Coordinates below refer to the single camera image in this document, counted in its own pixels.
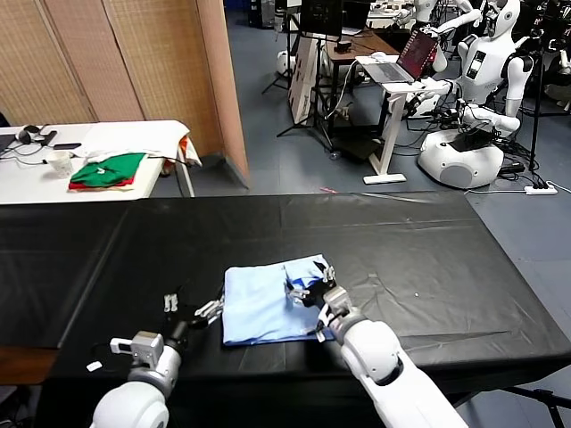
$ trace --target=wooden panel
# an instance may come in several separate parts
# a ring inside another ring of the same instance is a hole
[[[225,154],[247,184],[250,178],[222,0],[196,0]]]
[[[92,121],[34,0],[0,0],[0,11],[0,111],[8,121]]]
[[[145,118],[187,125],[199,155],[223,152],[196,3],[104,4]]]
[[[43,1],[96,118],[144,120],[103,4],[95,0]]]
[[[0,347],[0,384],[39,385],[56,357],[57,350]]]

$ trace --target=white cup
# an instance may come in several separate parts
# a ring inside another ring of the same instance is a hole
[[[52,150],[47,154],[46,161],[52,166],[59,178],[66,178],[73,174],[71,152],[67,150]]]

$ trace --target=headphones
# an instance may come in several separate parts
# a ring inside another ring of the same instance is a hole
[[[47,145],[49,141],[46,141],[46,136],[42,136],[40,134],[42,129],[45,127],[46,125],[40,129],[34,125],[27,125],[20,132],[18,132],[18,134],[16,134],[16,141],[22,144],[38,143],[41,145]]]

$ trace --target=black tablecloth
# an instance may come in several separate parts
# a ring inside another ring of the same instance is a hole
[[[57,348],[125,204],[0,207],[0,346]]]
[[[99,218],[101,205],[89,206],[88,216]],[[446,393],[530,382],[571,362],[571,343],[462,193],[145,200],[126,207],[46,383],[41,426],[62,412],[79,423],[125,378],[122,356],[103,357],[108,371],[89,374],[90,348],[157,331],[166,292],[184,284],[183,300],[203,303],[217,295],[229,267],[320,253],[353,303],[387,322]],[[217,322],[191,337],[170,401],[175,413],[184,410],[197,424],[230,424],[245,414],[250,426],[299,424],[319,414],[340,425],[353,420],[353,409],[376,421],[334,343],[226,348],[221,328]]]

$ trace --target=green cloth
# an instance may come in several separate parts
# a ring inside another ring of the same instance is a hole
[[[103,162],[88,163],[70,179],[72,183],[88,187],[110,187],[135,175],[144,153],[113,156]]]

